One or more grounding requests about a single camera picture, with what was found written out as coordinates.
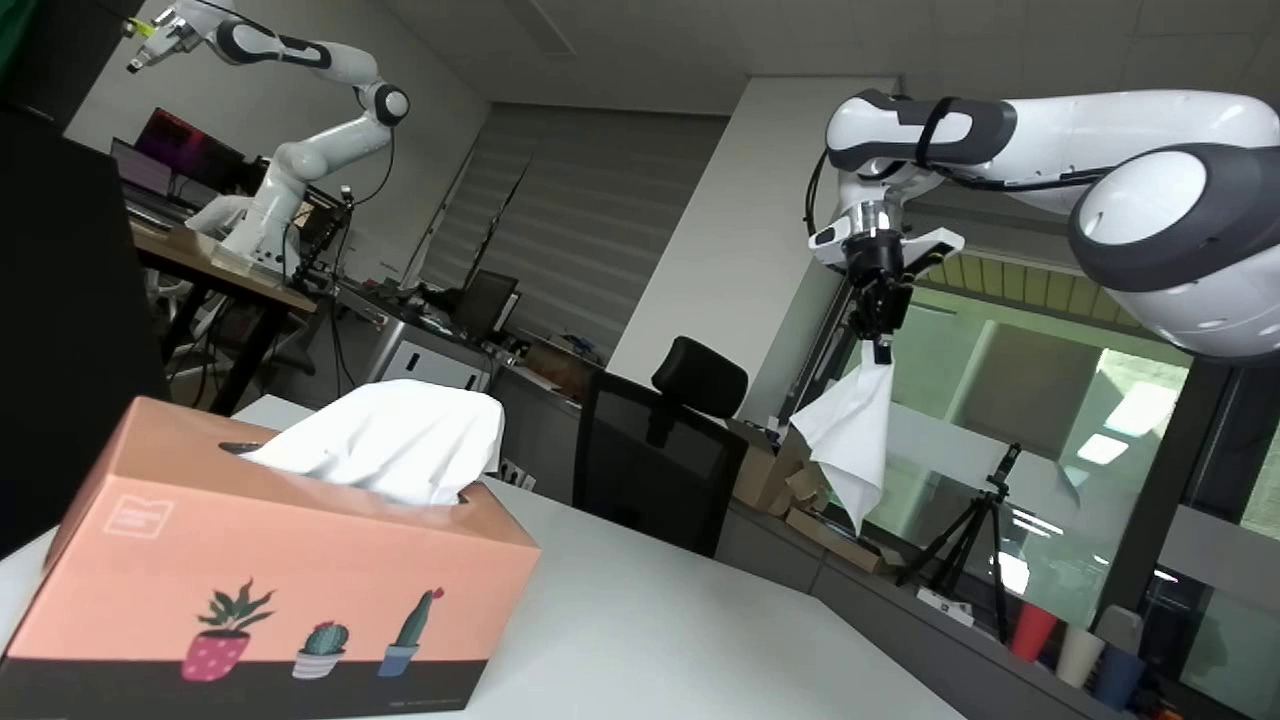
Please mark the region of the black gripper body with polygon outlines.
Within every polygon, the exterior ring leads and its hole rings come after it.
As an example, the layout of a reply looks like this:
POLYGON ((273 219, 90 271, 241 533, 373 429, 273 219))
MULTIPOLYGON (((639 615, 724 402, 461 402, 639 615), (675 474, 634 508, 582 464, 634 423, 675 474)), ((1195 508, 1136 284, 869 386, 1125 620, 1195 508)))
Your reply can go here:
POLYGON ((911 284, 898 236, 862 240, 853 254, 849 281, 856 288, 853 327, 862 337, 887 337, 903 326, 911 284))

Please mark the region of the white main robot arm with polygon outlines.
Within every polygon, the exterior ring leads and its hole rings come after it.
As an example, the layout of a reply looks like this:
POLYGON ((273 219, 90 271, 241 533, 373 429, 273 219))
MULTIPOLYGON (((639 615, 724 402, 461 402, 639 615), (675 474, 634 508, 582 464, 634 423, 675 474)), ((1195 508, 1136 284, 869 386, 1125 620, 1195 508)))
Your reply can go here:
POLYGON ((825 132, 835 214, 809 254, 903 288, 965 248, 911 231, 908 205, 942 183, 1062 217, 1078 270, 1151 337, 1221 362, 1280 349, 1280 111, 1205 89, 1069 98, 849 98, 825 132))

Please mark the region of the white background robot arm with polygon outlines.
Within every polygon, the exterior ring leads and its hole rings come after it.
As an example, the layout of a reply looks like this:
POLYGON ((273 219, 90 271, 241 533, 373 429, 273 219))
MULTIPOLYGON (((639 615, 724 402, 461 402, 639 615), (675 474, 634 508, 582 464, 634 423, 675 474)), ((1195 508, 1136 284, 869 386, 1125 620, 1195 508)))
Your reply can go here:
POLYGON ((268 155, 268 173, 251 197, 216 197, 185 219, 189 231, 211 236, 237 263, 291 278, 299 254, 290 240, 297 208, 313 179, 381 152, 398 124, 413 111, 402 83, 381 75, 373 52, 337 39, 284 38, 245 13, 232 0, 173 0, 156 17, 129 17, 134 39, 129 67, 146 72, 178 52, 211 48, 224 66, 297 66, 323 80, 344 83, 359 111, 344 124, 284 139, 268 155))

